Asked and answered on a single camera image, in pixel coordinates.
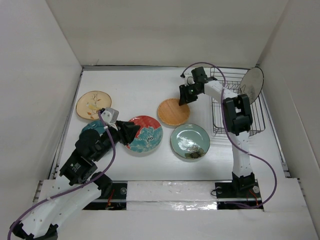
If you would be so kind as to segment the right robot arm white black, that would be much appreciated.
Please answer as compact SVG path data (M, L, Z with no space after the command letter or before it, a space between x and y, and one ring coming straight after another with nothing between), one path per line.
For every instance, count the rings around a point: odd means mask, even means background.
M256 185L248 144L253 123L249 97L228 89L223 73L221 74L222 82L215 77L208 77L203 67L193 69L191 74L191 80L184 73L180 75L184 79L184 84L179 86L179 105L196 101L200 94L215 99L220 104L222 124L232 144L232 180L216 183L216 196L230 200L245 198Z

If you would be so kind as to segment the grey plate with tree branches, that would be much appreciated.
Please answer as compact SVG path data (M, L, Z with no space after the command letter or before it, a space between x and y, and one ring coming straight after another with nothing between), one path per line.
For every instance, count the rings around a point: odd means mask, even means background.
M243 76L240 85L239 93L245 94L249 98L249 103L252 104L258 98L264 84L264 73L259 67L251 68Z

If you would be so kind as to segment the orange woven plate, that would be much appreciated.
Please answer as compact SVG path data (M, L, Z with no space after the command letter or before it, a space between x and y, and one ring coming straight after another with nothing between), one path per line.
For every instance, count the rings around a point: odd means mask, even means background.
M179 105L179 102L178 98L168 98L160 103L157 115L164 124L179 126L187 122L190 108L187 104Z

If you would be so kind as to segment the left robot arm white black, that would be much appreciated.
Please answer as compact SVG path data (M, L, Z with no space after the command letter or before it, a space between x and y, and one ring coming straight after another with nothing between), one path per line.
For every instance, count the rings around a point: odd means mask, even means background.
M56 240L63 225L74 220L84 207L111 194L113 181L97 170L96 162L114 150L116 143L130 144L140 130L129 121L118 120L115 126L108 126L103 134L87 129L79 135L75 150L59 171L68 185L53 185L53 195L23 213L10 226L8 237L14 234L24 240Z

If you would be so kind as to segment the red plate with teal flower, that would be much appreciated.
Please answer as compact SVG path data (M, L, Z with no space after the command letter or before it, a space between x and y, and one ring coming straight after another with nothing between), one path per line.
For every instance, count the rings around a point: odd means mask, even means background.
M164 135L162 125L148 115L135 116L129 121L139 125L140 129L133 142L126 146L126 151L135 157L146 157L152 154L162 142Z

